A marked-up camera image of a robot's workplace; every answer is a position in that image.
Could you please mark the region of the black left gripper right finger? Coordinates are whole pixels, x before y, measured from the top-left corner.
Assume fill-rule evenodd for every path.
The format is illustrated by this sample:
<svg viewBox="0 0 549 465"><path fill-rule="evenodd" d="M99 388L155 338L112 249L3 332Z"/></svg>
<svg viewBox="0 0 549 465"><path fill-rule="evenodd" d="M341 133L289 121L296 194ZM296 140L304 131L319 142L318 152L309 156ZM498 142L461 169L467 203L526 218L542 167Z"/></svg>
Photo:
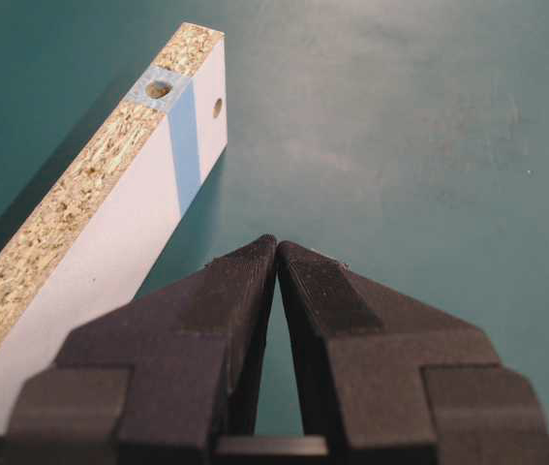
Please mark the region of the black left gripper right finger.
<svg viewBox="0 0 549 465"><path fill-rule="evenodd" d="M477 326L296 243L277 249L302 424L346 464L546 464L530 382Z"/></svg>

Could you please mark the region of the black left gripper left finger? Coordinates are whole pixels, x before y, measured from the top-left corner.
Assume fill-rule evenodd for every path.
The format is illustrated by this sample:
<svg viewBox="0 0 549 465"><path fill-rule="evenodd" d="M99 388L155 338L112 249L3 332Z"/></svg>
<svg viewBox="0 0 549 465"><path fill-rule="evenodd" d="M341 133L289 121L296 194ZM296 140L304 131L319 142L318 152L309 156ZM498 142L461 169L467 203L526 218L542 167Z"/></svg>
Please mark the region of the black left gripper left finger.
<svg viewBox="0 0 549 465"><path fill-rule="evenodd" d="M254 432L276 278L263 235L73 329L23 385L12 464L207 464Z"/></svg>

